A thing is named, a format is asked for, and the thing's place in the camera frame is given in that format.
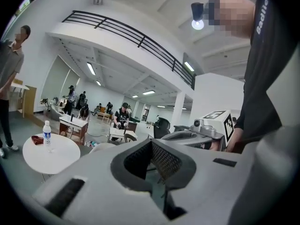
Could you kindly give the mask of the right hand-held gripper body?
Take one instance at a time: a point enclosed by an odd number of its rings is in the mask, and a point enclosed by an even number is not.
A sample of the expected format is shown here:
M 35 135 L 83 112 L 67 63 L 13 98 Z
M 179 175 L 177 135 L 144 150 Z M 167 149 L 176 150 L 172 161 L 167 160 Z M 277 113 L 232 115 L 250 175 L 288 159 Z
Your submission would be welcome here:
M 191 130 L 216 140 L 220 139 L 220 150 L 225 150 L 234 132 L 230 110 L 212 111 L 195 119 Z

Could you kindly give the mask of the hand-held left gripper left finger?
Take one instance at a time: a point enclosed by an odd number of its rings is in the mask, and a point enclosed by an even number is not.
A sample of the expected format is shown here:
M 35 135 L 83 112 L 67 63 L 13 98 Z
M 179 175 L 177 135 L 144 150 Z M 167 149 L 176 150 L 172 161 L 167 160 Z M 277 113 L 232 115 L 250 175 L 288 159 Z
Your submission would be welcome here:
M 111 162 L 118 154 L 136 146 L 124 143 L 92 152 L 62 172 L 52 176 L 34 193 L 34 200 L 45 207 L 72 178 L 84 181 L 60 220 L 67 225 L 165 225 L 168 218 L 148 192 L 136 192 L 121 185 L 111 173 Z

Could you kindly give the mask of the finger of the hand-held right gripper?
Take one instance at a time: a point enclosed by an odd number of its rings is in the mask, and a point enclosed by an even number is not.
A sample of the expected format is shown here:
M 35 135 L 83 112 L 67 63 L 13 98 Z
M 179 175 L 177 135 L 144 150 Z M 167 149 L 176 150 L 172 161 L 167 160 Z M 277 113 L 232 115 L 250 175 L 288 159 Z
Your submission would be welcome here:
M 173 132 L 163 136 L 161 139 L 185 146 L 201 146 L 202 144 L 211 143 L 210 137 L 191 131 Z

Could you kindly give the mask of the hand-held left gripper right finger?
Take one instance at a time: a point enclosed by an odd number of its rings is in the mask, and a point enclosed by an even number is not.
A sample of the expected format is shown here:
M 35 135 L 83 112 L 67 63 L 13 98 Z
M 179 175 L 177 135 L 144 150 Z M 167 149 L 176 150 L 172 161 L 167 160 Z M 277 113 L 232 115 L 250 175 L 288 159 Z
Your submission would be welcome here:
M 152 163 L 164 182 L 164 207 L 151 214 L 150 225 L 226 224 L 246 184 L 255 145 L 241 154 L 203 150 L 151 139 Z

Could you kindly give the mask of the person's right forearm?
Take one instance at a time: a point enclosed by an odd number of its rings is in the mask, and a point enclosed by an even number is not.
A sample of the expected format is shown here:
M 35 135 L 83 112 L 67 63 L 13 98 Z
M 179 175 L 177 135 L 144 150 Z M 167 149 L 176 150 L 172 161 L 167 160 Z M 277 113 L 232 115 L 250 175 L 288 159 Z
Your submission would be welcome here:
M 232 152 L 236 143 L 241 142 L 244 139 L 244 130 L 241 128 L 235 128 L 232 137 L 226 147 L 226 152 Z

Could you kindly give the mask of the black office chair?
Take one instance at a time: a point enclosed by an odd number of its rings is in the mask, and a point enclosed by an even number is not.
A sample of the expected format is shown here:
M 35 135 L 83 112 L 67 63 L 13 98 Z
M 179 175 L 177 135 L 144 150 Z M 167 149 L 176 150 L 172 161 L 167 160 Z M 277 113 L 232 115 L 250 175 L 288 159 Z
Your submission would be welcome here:
M 163 136 L 170 134 L 170 122 L 159 117 L 157 122 L 154 124 L 153 134 L 155 139 L 161 139 Z

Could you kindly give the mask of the person's right hand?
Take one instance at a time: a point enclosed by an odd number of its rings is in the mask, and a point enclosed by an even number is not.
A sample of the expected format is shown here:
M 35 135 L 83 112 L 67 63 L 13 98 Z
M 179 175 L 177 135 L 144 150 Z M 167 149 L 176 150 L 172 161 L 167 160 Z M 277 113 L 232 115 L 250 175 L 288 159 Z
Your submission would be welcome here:
M 203 143 L 201 145 L 201 148 L 205 149 L 205 150 L 219 151 L 219 149 L 220 149 L 220 142 L 219 141 L 211 141 L 211 142 Z

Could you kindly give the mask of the round white table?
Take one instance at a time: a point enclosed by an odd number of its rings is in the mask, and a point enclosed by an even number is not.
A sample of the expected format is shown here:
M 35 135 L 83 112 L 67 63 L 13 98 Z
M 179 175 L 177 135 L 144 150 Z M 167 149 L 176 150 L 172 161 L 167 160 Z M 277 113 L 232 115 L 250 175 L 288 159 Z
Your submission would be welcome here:
M 58 174 L 76 162 L 81 152 L 71 139 L 53 134 L 49 149 L 43 144 L 35 145 L 29 138 L 23 145 L 22 154 L 26 164 L 34 171 L 42 174 Z

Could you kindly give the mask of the white desk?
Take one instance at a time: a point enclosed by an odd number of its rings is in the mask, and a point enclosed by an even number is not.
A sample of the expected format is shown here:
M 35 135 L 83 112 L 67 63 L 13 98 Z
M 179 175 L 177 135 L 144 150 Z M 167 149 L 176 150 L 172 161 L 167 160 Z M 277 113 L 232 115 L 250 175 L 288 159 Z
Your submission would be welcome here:
M 84 145 L 85 134 L 87 133 L 89 123 L 85 120 L 78 119 L 75 116 L 63 115 L 59 117 L 59 135 L 68 135 L 68 130 L 71 129 L 69 138 L 73 135 L 79 138 L 79 145 Z
M 110 141 L 112 137 L 116 137 L 116 138 L 119 138 L 121 140 L 124 140 L 124 134 L 131 134 L 136 139 L 138 138 L 137 135 L 133 131 L 129 131 L 129 130 L 126 130 L 126 129 L 117 129 L 117 128 L 110 127 L 109 134 L 107 136 L 107 141 Z

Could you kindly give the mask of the clear water bottle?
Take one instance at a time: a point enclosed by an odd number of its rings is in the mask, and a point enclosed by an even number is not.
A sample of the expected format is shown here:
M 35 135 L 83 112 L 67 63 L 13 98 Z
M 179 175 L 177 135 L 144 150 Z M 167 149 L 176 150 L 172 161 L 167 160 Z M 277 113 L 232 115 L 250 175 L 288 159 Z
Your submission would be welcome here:
M 43 145 L 45 146 L 48 152 L 52 152 L 51 135 L 52 131 L 50 127 L 50 122 L 46 120 L 43 126 Z

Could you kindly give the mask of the wooden bench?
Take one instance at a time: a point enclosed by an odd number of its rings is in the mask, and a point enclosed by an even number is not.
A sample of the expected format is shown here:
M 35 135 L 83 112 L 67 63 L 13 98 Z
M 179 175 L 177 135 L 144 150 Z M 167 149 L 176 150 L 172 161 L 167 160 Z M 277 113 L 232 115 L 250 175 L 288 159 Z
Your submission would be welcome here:
M 108 113 L 98 112 L 97 116 L 102 118 L 102 123 L 105 122 L 106 124 L 108 124 L 111 121 L 111 115 Z

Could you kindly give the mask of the person's black shirt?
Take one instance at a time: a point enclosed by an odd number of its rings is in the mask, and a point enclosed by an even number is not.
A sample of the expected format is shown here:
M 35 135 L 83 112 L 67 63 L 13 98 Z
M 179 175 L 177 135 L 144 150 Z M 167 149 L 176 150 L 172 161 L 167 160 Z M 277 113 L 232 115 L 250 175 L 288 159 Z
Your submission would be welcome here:
M 235 125 L 243 131 L 242 140 L 263 137 L 282 126 L 267 90 L 287 65 L 297 40 L 274 0 L 256 0 L 250 43 L 243 105 Z

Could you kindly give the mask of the black balcony railing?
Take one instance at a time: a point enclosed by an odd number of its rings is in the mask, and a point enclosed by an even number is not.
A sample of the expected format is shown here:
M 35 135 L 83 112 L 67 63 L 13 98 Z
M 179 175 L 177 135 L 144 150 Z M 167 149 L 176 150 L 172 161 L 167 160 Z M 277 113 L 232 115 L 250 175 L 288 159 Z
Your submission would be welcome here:
M 175 56 L 158 42 L 126 23 L 104 15 L 80 10 L 73 10 L 62 22 L 84 24 L 95 30 L 108 31 L 122 37 L 159 59 L 189 87 L 195 88 L 195 76 Z

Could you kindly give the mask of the wooden standing desk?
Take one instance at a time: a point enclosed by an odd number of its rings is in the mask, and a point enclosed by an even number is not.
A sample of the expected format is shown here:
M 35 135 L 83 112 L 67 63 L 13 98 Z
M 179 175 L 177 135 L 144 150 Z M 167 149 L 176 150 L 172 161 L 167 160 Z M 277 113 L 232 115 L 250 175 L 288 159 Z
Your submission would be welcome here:
M 24 85 L 23 81 L 14 79 L 9 94 L 9 111 L 18 111 L 22 114 L 23 118 L 32 116 L 34 114 L 36 91 L 36 87 Z

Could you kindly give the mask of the grey roller blind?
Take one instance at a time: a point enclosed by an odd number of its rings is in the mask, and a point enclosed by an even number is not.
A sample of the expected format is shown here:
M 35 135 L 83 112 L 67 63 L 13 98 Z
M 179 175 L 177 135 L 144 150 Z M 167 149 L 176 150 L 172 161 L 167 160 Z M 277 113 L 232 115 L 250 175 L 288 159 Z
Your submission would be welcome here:
M 64 60 L 57 56 L 46 78 L 41 99 L 61 99 L 69 93 L 69 87 L 76 87 L 80 77 Z

